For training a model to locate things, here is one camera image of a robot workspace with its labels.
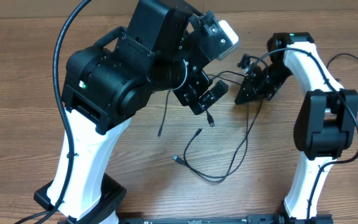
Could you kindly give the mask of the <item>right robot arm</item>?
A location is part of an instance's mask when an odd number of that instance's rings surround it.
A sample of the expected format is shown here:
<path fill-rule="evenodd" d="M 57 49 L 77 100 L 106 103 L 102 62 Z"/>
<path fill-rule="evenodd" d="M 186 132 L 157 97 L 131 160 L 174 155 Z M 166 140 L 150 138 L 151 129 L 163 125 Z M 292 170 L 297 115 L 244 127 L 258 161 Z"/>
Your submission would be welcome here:
<path fill-rule="evenodd" d="M 260 68 L 262 57 L 243 55 L 237 64 L 246 73 L 236 96 L 237 105 L 271 99 L 286 79 L 294 76 L 304 100 L 293 128 L 300 152 L 295 176 L 272 223 L 332 223 L 317 213 L 325 180 L 341 154 L 358 135 L 358 93 L 345 89 L 320 59 L 307 32 L 275 33 L 267 42 L 271 64 Z"/>

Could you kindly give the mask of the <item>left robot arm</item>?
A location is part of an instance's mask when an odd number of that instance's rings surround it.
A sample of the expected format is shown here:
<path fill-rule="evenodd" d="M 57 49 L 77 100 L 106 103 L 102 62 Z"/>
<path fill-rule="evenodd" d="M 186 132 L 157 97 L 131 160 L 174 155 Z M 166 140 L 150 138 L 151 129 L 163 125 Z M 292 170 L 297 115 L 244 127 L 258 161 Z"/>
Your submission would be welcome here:
<path fill-rule="evenodd" d="M 119 26 L 67 61 L 65 81 L 53 74 L 65 135 L 55 178 L 35 201 L 68 223 L 117 223 L 126 190 L 106 174 L 112 150 L 151 95 L 171 90 L 194 114 L 228 91 L 204 72 L 239 45 L 213 12 L 185 1 L 141 0 L 127 27 Z"/>

